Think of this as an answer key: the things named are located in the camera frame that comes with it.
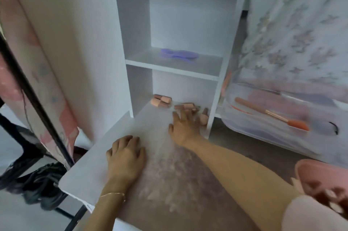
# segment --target black pole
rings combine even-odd
[[[45,125],[46,129],[52,136],[54,142],[58,146],[58,149],[63,154],[63,157],[67,161],[68,165],[72,167],[74,165],[74,160],[69,155],[67,149],[64,146],[64,143],[62,142],[61,138],[59,137],[56,129],[54,128],[50,118],[48,117],[46,111],[42,107],[41,103],[39,102],[38,97],[36,96],[33,88],[29,84],[28,79],[25,77],[20,65],[18,64],[17,60],[13,56],[10,48],[7,45],[7,42],[3,39],[3,36],[0,34],[0,53],[2,54],[2,57],[6,61],[10,71],[15,77],[15,80],[19,84],[20,88],[24,91],[25,95],[28,97],[30,103],[34,107],[35,111],[39,115],[41,121]]]

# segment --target makeup brush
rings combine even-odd
[[[302,130],[306,130],[306,131],[309,131],[309,127],[307,126],[307,124],[303,121],[300,121],[300,120],[289,120],[289,119],[286,119],[285,117],[282,117],[276,113],[273,113],[265,108],[263,108],[262,106],[258,106],[258,105],[255,105],[253,104],[252,102],[249,102],[243,98],[240,98],[240,97],[236,97],[235,98],[235,102],[238,103],[238,104],[241,104],[243,106],[246,106],[252,110],[255,110],[261,114],[265,114],[265,115],[270,115],[276,119],[279,119],[285,123],[288,124],[288,126],[290,127],[294,127],[294,128],[298,128],[298,129],[302,129]]]

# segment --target person's right hand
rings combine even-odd
[[[181,110],[181,118],[173,112],[173,124],[169,124],[169,134],[179,146],[190,148],[202,136],[199,133],[199,119],[193,120],[191,110]]]

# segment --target white floral fabric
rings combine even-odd
[[[243,80],[348,103],[348,0],[250,0]]]

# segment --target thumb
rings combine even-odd
[[[146,151],[144,147],[141,147],[140,152],[139,152],[139,157],[138,157],[138,165],[143,169],[146,164]]]
[[[169,135],[172,136],[173,132],[174,132],[174,126],[173,126],[173,124],[169,124],[169,126],[168,126]]]

